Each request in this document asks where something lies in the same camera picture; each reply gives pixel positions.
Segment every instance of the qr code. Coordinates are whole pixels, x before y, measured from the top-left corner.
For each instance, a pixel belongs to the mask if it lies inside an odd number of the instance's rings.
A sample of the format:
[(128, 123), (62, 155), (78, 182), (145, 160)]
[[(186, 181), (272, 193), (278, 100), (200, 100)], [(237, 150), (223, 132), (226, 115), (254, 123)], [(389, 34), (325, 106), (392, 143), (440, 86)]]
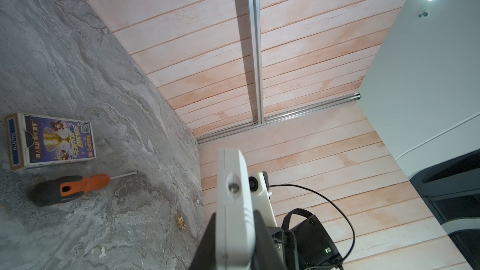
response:
[(86, 123), (80, 123), (80, 130), (84, 134), (89, 134), (90, 133), (90, 125)]

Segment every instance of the blue label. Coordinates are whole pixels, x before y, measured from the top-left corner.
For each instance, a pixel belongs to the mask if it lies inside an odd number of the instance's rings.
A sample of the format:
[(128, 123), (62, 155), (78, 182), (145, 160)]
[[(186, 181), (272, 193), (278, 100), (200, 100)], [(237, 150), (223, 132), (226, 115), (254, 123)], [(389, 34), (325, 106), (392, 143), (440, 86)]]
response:
[(17, 132), (15, 131), (15, 118), (8, 119), (8, 126), (10, 128), (10, 146), (11, 146), (11, 157), (13, 159), (13, 165), (20, 165), (20, 157), (18, 155), (18, 142), (17, 142)]

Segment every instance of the bolt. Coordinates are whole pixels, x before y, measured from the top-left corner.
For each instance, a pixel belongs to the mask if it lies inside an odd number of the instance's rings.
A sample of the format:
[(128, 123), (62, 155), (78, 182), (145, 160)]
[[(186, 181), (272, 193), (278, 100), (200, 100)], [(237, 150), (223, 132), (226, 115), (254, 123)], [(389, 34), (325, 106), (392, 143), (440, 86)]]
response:
[(228, 185), (228, 189), (230, 190), (230, 193), (237, 194), (240, 190), (240, 186), (236, 183), (231, 183)]

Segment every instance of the orange screwdriver handle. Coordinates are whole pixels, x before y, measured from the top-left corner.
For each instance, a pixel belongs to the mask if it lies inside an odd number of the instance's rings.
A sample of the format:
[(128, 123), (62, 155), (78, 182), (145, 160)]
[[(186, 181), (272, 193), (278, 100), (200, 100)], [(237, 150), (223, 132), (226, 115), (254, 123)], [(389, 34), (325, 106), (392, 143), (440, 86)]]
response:
[(69, 202), (88, 191), (108, 186), (110, 181), (110, 176), (106, 174), (97, 174), (92, 177), (64, 176), (37, 184), (32, 190), (30, 198), (39, 207)]

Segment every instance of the black cable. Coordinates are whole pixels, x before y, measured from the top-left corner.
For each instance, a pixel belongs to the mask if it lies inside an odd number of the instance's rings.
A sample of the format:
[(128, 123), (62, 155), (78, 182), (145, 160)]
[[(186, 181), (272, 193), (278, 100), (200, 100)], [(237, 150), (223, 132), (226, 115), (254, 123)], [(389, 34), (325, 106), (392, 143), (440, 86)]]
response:
[[(335, 203), (333, 203), (330, 199), (328, 199), (327, 197), (323, 196), (322, 194), (320, 194), (320, 193), (318, 193), (318, 192), (316, 192), (316, 191), (314, 191), (314, 190), (311, 190), (311, 189), (309, 189), (309, 188), (306, 188), (306, 187), (304, 187), (304, 186), (297, 185), (297, 184), (291, 184), (291, 183), (272, 184), (272, 185), (270, 185), (270, 187), (297, 187), (297, 188), (304, 189), (304, 190), (310, 191), (310, 192), (312, 192), (312, 193), (315, 193), (315, 194), (317, 194), (318, 196), (320, 196), (320, 197), (322, 197), (323, 199), (325, 199), (326, 201), (330, 202), (330, 203), (333, 205), (333, 207), (336, 208), (336, 210), (339, 211), (340, 214), (342, 214), (343, 218), (345, 218), (345, 220), (348, 222), (348, 225), (350, 225), (350, 228), (352, 229), (352, 235), (353, 235), (352, 245), (351, 245), (349, 251), (348, 251), (348, 252), (345, 254), (345, 256), (342, 258), (342, 263), (343, 263), (343, 261), (345, 261), (345, 260), (349, 257), (349, 255), (351, 254), (351, 252), (352, 252), (352, 250), (353, 250), (353, 246), (355, 245), (355, 230), (353, 229), (353, 225), (352, 225), (352, 223), (350, 222), (350, 220), (349, 220), (349, 219), (347, 218), (347, 216), (341, 211), (341, 209), (339, 209), (339, 207), (337, 207), (337, 206), (335, 205)], [(333, 267), (339, 267), (340, 269), (343, 269), (340, 264), (336, 264), (336, 265), (330, 264), (329, 266), (322, 266), (322, 264), (320, 264), (319, 266), (308, 267), (308, 268), (303, 269), (303, 270), (321, 269), (321, 268), (324, 268), (324, 267), (331, 267), (331, 266), (333, 266)]]

